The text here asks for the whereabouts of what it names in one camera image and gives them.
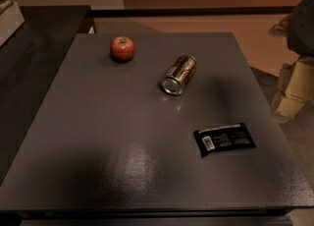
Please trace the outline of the orange soda can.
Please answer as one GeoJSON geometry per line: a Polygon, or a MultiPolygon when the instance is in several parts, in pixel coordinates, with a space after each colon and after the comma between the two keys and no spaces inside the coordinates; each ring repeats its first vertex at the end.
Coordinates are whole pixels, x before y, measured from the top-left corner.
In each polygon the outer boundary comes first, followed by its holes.
{"type": "Polygon", "coordinates": [[[196,59],[193,56],[180,56],[162,78],[161,88],[170,95],[181,95],[192,79],[196,65],[196,59]]]}

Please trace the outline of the red apple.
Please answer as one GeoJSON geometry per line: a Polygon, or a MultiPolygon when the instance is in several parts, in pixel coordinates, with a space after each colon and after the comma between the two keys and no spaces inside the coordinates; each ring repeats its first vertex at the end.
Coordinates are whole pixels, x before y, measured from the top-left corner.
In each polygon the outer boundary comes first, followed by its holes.
{"type": "Polygon", "coordinates": [[[110,55],[119,63],[127,63],[134,55],[135,46],[133,41],[126,36],[117,36],[110,43],[110,55]]]}

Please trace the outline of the black snack packet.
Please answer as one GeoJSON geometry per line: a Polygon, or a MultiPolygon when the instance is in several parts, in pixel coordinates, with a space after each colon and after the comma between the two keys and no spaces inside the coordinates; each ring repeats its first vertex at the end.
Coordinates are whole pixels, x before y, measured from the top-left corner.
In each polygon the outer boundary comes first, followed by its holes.
{"type": "Polygon", "coordinates": [[[202,157],[214,152],[256,147],[244,123],[194,131],[193,136],[202,157]]]}

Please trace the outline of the dark side counter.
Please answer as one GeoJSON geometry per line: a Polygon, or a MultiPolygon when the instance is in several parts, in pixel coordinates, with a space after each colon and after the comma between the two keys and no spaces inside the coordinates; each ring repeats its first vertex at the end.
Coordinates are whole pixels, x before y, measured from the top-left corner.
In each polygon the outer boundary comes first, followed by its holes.
{"type": "Polygon", "coordinates": [[[23,6],[25,22],[0,48],[0,184],[75,36],[93,26],[88,6],[23,6]]]}

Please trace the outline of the dark object at right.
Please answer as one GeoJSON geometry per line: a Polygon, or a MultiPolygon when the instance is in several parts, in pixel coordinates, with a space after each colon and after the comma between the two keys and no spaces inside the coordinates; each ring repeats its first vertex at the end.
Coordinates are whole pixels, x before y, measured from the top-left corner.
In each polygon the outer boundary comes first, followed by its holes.
{"type": "Polygon", "coordinates": [[[287,30],[288,49],[314,56],[314,0],[301,0],[293,9],[287,30]]]}

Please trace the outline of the white box on counter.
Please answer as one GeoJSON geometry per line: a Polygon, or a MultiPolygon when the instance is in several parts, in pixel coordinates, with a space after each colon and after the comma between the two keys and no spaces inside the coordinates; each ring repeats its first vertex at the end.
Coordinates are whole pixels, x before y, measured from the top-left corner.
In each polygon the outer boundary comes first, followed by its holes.
{"type": "Polygon", "coordinates": [[[14,0],[0,0],[0,46],[25,22],[21,8],[14,0]]]}

